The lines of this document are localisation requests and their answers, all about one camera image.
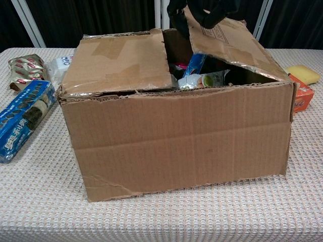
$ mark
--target dark curtain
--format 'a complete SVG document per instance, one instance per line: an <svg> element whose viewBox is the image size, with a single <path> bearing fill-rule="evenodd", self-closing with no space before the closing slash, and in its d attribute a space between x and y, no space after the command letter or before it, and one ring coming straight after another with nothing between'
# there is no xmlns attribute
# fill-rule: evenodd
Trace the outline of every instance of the dark curtain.
<svg viewBox="0 0 323 242"><path fill-rule="evenodd" d="M11 47L33 47L10 0L0 0L0 52Z"/></svg>
<svg viewBox="0 0 323 242"><path fill-rule="evenodd" d="M83 34L155 27L153 0L26 0L47 47L77 47Z"/></svg>
<svg viewBox="0 0 323 242"><path fill-rule="evenodd" d="M265 48L323 49L323 0L274 0L260 43Z"/></svg>
<svg viewBox="0 0 323 242"><path fill-rule="evenodd" d="M217 0L202 0L202 6L206 10L212 10ZM228 18L245 20L248 30L253 33L261 9L262 0L241 0L239 11L228 15Z"/></svg>

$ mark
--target open cardboard box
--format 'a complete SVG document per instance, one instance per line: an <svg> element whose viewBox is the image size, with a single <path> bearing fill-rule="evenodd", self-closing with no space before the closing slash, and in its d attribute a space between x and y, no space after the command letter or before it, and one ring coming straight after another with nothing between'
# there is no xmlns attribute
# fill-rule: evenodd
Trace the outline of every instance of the open cardboard box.
<svg viewBox="0 0 323 242"><path fill-rule="evenodd" d="M243 24L81 40L59 100L88 200L285 174L296 85ZM233 86L174 90L169 63L203 52Z"/></svg>

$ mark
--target orange snack box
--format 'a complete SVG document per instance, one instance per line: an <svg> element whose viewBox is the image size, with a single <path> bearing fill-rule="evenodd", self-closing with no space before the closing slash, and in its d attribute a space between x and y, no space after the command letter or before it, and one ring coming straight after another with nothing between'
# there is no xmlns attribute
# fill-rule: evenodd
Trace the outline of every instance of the orange snack box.
<svg viewBox="0 0 323 242"><path fill-rule="evenodd" d="M294 104L294 112L300 112L307 109L309 102L311 101L312 97L314 96L314 91L299 79L294 77L292 74L289 74L290 79L294 82L299 83L296 92L295 104Z"/></svg>

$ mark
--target blue package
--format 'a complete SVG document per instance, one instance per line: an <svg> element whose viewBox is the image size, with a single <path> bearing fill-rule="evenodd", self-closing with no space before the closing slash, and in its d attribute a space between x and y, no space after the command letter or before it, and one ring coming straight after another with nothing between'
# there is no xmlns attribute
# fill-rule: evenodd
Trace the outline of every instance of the blue package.
<svg viewBox="0 0 323 242"><path fill-rule="evenodd" d="M193 54L183 78L192 74L200 74L205 58L206 54Z"/></svg>
<svg viewBox="0 0 323 242"><path fill-rule="evenodd" d="M56 102L49 81L32 81L0 112L0 163L9 163Z"/></svg>

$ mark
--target food package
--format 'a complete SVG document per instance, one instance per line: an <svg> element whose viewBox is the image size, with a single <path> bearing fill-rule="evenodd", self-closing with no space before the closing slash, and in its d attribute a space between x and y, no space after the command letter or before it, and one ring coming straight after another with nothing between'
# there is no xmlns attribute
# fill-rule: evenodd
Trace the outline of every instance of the food package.
<svg viewBox="0 0 323 242"><path fill-rule="evenodd" d="M180 89L193 89L201 87L224 86L224 80L229 70L212 72L208 74L192 74L178 80Z"/></svg>
<svg viewBox="0 0 323 242"><path fill-rule="evenodd" d="M55 103L49 81L35 80L0 112L0 163L9 163Z"/></svg>
<svg viewBox="0 0 323 242"><path fill-rule="evenodd" d="M304 65L296 65L287 68L287 73L292 74L305 85L316 83L320 79L320 75Z"/></svg>
<svg viewBox="0 0 323 242"><path fill-rule="evenodd" d="M46 80L44 61L36 54L30 54L8 61L11 69L10 88L22 91L32 80Z"/></svg>
<svg viewBox="0 0 323 242"><path fill-rule="evenodd" d="M73 56L63 56L53 59L47 69L51 77L63 79L65 72L72 62Z"/></svg>
<svg viewBox="0 0 323 242"><path fill-rule="evenodd" d="M307 85L305 85L298 78L294 77L292 74L289 74L289 77L292 81L298 83L298 88L296 92L296 98L294 103L294 112L300 112L307 109L310 101L314 96L314 91Z"/></svg>

